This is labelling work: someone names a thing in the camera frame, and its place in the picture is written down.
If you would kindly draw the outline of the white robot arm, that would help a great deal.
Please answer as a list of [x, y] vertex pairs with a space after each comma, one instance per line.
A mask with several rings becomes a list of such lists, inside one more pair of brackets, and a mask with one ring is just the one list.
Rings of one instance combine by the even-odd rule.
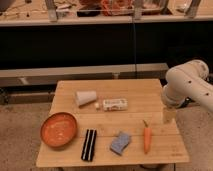
[[170, 68], [165, 75], [167, 84], [163, 86], [161, 100], [163, 122], [174, 121], [176, 109], [186, 98], [190, 98], [213, 114], [213, 85], [206, 81], [209, 75], [208, 65], [202, 60], [191, 60]]

